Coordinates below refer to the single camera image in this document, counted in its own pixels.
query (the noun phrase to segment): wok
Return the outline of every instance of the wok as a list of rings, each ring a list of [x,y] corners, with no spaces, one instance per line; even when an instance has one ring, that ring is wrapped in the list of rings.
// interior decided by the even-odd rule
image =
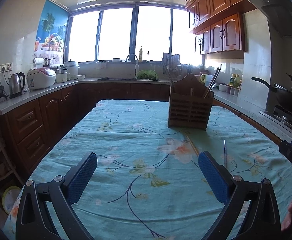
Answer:
[[[264,84],[270,91],[276,93],[278,103],[287,111],[292,113],[292,91],[284,88],[275,88],[269,85],[265,80],[261,78],[252,77],[254,81],[258,81]]]

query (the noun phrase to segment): electric kettle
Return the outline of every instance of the electric kettle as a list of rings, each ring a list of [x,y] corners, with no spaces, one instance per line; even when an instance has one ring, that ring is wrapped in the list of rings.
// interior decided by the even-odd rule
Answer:
[[[20,77],[23,77],[23,87],[21,84]],[[25,87],[25,75],[23,72],[15,73],[10,78],[10,97],[15,98],[22,95],[22,91]]]

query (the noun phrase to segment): green vegetables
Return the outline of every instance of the green vegetables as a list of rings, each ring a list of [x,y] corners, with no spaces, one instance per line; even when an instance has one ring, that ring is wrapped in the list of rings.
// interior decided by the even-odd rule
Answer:
[[[156,80],[156,77],[154,75],[150,75],[150,74],[140,74],[137,79],[151,79],[151,80]]]

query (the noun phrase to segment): floral tablecloth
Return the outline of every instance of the floral tablecloth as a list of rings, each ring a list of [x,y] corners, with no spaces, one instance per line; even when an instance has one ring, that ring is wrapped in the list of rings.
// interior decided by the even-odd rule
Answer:
[[[168,103],[103,100],[41,161],[31,175],[37,183],[64,175],[87,152],[98,164],[78,203],[77,216],[94,239],[200,239],[223,204],[198,167],[185,132],[198,147],[247,181],[267,177],[275,189],[280,216],[292,198],[292,165],[278,147],[230,111],[213,106],[206,131],[168,128]],[[4,232],[15,239],[17,199]],[[51,203],[59,235],[68,239]],[[238,223],[248,208],[245,203]],[[232,236],[239,230],[236,224]]]

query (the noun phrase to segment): blue foam pad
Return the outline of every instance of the blue foam pad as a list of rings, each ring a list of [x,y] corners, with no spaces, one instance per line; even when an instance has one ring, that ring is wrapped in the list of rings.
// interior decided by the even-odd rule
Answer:
[[[226,180],[222,177],[222,175],[216,168],[216,165],[218,165],[218,163],[212,157],[212,159],[210,159],[206,153],[207,152],[201,152],[199,154],[198,165],[202,173],[204,174],[209,186],[211,187],[211,190],[214,193],[216,199],[221,203],[227,204],[232,194],[229,182],[226,182]]]
[[[91,154],[69,183],[68,196],[66,198],[66,201],[69,205],[78,202],[90,178],[96,170],[96,167],[97,157],[95,154]]]

